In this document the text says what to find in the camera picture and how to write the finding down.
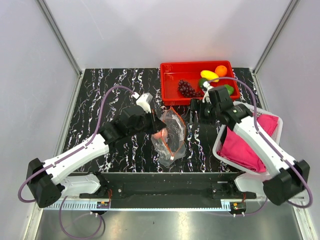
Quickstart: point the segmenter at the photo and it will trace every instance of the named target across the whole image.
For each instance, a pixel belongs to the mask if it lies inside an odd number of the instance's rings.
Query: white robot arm
[[[296,161],[286,153],[254,120],[251,111],[244,105],[234,105],[224,86],[207,84],[202,105],[209,105],[211,115],[244,139],[259,156],[267,173],[255,173],[236,163],[232,166],[246,172],[234,182],[241,192],[265,194],[271,202],[280,205],[305,189],[310,167],[306,161]]]
[[[69,176],[89,161],[105,155],[120,139],[137,133],[155,134],[166,127],[150,108],[152,96],[141,95],[136,105],[124,108],[119,116],[100,127],[94,134],[74,148],[40,162],[38,158],[28,165],[27,179],[41,169],[45,171],[27,183],[40,208],[56,202],[61,196],[79,196],[89,194],[104,196],[107,182],[101,175],[90,173],[85,176]]]

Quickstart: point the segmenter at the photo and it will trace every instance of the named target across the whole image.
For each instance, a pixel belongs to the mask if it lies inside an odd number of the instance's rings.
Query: clear plastic bag
[[[160,120],[166,124],[166,128],[153,134],[151,141],[159,154],[159,163],[168,167],[186,154],[186,125],[172,107],[162,114]]]

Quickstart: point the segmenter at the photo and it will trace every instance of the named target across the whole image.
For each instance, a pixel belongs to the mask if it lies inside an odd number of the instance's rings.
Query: black table
[[[235,76],[244,81],[253,90],[258,107],[260,106],[255,84],[248,68],[234,68]],[[86,69],[77,96],[74,112],[68,129],[63,151],[67,151],[91,136],[96,128],[98,112],[104,93],[114,85],[123,85],[139,94],[151,93],[151,107],[158,117],[169,106],[164,106],[161,98],[159,68],[118,68],[118,69]],[[239,101],[252,104],[247,90],[239,86]],[[104,106],[104,121],[112,120],[124,107],[134,104],[134,99],[123,89],[111,94]],[[201,173],[201,172],[235,172],[218,161],[212,154],[217,134],[220,129],[215,124],[187,124],[189,107],[174,106],[177,113],[186,123],[186,155],[178,159],[169,168],[160,165],[158,154],[154,150],[150,136],[144,133],[123,139],[110,153],[85,164],[77,172],[128,172],[128,173]]]

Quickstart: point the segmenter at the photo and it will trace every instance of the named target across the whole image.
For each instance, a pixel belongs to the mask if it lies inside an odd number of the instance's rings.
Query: white wall
[[[290,0],[46,0],[79,66],[254,67]]]
[[[0,1],[0,33],[0,239],[18,240],[32,207],[18,188],[30,160],[53,156],[76,74],[36,1]]]
[[[281,146],[310,167],[313,224],[320,233],[320,1],[300,1],[258,73],[267,106],[283,119]]]

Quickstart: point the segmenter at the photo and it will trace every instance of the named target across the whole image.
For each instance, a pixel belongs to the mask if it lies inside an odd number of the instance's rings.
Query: orange
[[[214,72],[221,78],[227,75],[228,70],[225,66],[220,65],[216,67]]]

